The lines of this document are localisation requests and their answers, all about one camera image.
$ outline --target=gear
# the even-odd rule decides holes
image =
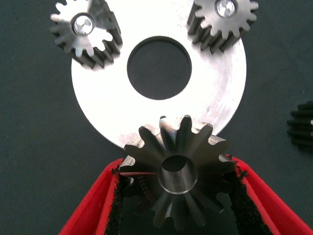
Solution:
[[[104,67],[105,60],[113,62],[122,43],[115,15],[104,0],[67,0],[56,3],[60,14],[51,14],[56,23],[50,31],[55,43],[81,64]]]
[[[188,33],[194,35],[193,43],[201,42],[202,50],[224,51],[250,30],[258,8],[259,4],[250,0],[195,0]]]
[[[292,126],[288,134],[292,136],[292,143],[300,150],[313,153],[313,101],[298,105],[297,111],[292,111],[293,120],[287,123]]]
[[[141,127],[140,137],[124,148],[129,156],[120,166],[120,174],[128,177],[125,196],[141,197],[136,214],[152,209],[154,226],[161,227],[171,217],[181,231],[186,216],[203,226],[203,208],[223,210],[216,194],[232,191],[224,173],[232,172],[235,163],[221,155],[227,142],[211,135],[210,124],[192,123],[189,116],[178,123],[179,127],[171,125],[161,117],[160,130]]]

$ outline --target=gear hub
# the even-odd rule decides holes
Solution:
[[[121,32],[115,15],[104,0],[67,0],[56,3],[60,14],[52,14],[56,23],[50,30],[55,43],[81,64],[104,67],[105,60],[113,62],[119,54]]]
[[[195,0],[188,33],[194,35],[193,43],[201,42],[202,50],[224,51],[250,30],[258,8],[259,4],[250,0]]]
[[[124,194],[141,197],[135,213],[154,210],[156,227],[171,217],[181,231],[188,215],[203,226],[202,209],[221,212],[216,194],[232,190],[224,180],[224,173],[235,169],[235,163],[222,155],[226,140],[213,136],[210,124],[192,123],[189,116],[180,126],[161,117],[159,128],[141,127],[140,137],[125,146],[129,156],[120,166],[120,174],[128,177]]]

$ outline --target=bevel gear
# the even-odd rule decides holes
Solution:
[[[258,8],[259,4],[250,0],[195,0],[188,33],[194,35],[193,43],[201,42],[202,50],[224,51],[250,30]]]
[[[50,31],[55,43],[73,59],[93,68],[104,67],[105,60],[113,62],[119,54],[121,32],[113,12],[104,0],[67,0],[56,3],[60,14],[51,14],[56,23]]]
[[[192,123],[189,116],[175,123],[180,126],[161,117],[159,130],[141,127],[140,137],[124,148],[129,156],[120,174],[128,177],[124,195],[141,198],[136,214],[152,209],[154,226],[171,217],[176,230],[183,230],[188,215],[203,226],[202,209],[223,210],[216,195],[232,191],[224,173],[232,172],[235,163],[222,155],[227,142],[212,135],[210,124]]]

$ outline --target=steel disc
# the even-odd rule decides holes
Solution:
[[[218,134],[237,110],[246,82],[246,56],[239,40],[224,53],[201,51],[187,34],[193,0],[107,0],[122,31],[121,54],[113,64],[93,70],[72,60],[77,100],[90,123],[120,147],[131,141],[146,123],[158,127],[158,118],[190,115],[193,121],[211,123]],[[139,94],[127,75],[132,50],[143,40],[169,37],[189,53],[192,73],[178,95],[153,100]]]

